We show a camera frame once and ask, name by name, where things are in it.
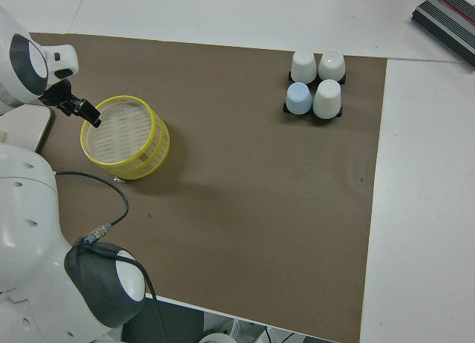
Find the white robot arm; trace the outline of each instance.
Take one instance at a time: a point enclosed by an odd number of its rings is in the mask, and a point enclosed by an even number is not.
[[[0,114],[39,98],[98,126],[99,112],[61,84],[77,71],[72,46],[36,44],[0,8]],[[59,91],[48,93],[55,83]],[[117,258],[131,254],[112,244],[71,246],[59,227],[57,199],[42,157],[0,143],[0,342],[93,342],[143,305],[142,273]]]

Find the yellow basket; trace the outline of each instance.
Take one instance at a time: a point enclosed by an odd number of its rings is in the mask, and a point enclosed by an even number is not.
[[[81,147],[93,163],[126,180],[143,178],[158,169],[170,149],[165,123],[150,106],[133,96],[101,102],[102,123],[84,122]]]

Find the brown mat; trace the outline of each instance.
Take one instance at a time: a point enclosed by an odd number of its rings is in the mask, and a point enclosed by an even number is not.
[[[148,102],[171,149],[121,184],[129,216],[107,241],[129,249],[159,295],[337,342],[358,342],[385,59],[347,57],[343,117],[282,112],[292,53],[81,35],[34,35],[76,48],[71,82],[93,104]],[[57,114],[42,155],[53,170],[108,179]],[[119,197],[58,178],[69,241],[116,218]]]

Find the light blue cup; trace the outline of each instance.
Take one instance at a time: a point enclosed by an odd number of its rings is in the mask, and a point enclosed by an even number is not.
[[[305,114],[312,108],[312,94],[304,83],[292,83],[287,89],[287,109],[293,114]]]

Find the white table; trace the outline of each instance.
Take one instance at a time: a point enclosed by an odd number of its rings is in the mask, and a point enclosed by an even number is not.
[[[475,342],[474,70],[410,22],[421,2],[0,0],[30,32],[389,58],[361,343]]]

